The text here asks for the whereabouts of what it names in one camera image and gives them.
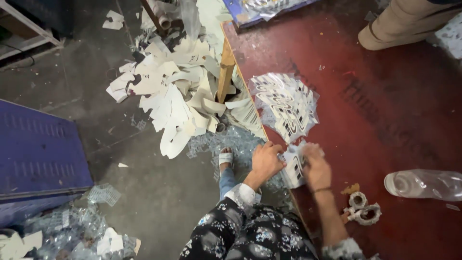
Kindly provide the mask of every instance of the wooden post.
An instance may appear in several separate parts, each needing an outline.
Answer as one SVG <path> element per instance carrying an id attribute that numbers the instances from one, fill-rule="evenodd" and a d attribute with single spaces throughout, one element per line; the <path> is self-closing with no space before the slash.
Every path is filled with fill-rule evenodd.
<path id="1" fill-rule="evenodd" d="M 149 17 L 154 22 L 154 25 L 157 28 L 157 32 L 158 32 L 159 36 L 165 36 L 166 35 L 165 30 L 160 26 L 159 19 L 154 14 L 152 9 L 149 7 L 149 4 L 147 3 L 147 0 L 140 0 L 140 1 L 141 1 L 141 4 L 143 5 L 144 9 L 146 10 L 147 14 L 149 15 Z"/>
<path id="2" fill-rule="evenodd" d="M 234 70 L 234 56 L 231 51 L 228 39 L 223 42 L 223 52 L 221 53 L 220 77 L 218 78 L 218 102 L 224 103 L 228 88 L 231 83 L 232 71 Z"/>

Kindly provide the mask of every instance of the clear plastic bottle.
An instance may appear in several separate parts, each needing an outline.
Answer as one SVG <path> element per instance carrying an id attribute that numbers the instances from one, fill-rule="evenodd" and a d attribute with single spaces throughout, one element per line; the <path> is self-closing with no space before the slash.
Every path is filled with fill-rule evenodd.
<path id="1" fill-rule="evenodd" d="M 385 188 L 405 198 L 462 201 L 462 174 L 436 170 L 408 170 L 385 176 Z"/>

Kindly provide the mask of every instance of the foot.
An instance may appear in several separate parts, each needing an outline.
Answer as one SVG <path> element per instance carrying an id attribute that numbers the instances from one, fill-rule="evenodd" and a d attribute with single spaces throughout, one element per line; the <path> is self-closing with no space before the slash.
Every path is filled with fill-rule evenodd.
<path id="1" fill-rule="evenodd" d="M 221 154 L 225 154 L 225 153 L 231 153 L 232 150 L 231 148 L 227 147 L 227 148 L 224 148 L 223 150 L 221 150 Z M 229 162 L 224 162 L 222 164 L 220 164 L 220 174 L 226 169 L 226 168 L 230 168 L 231 167 L 231 164 Z"/>

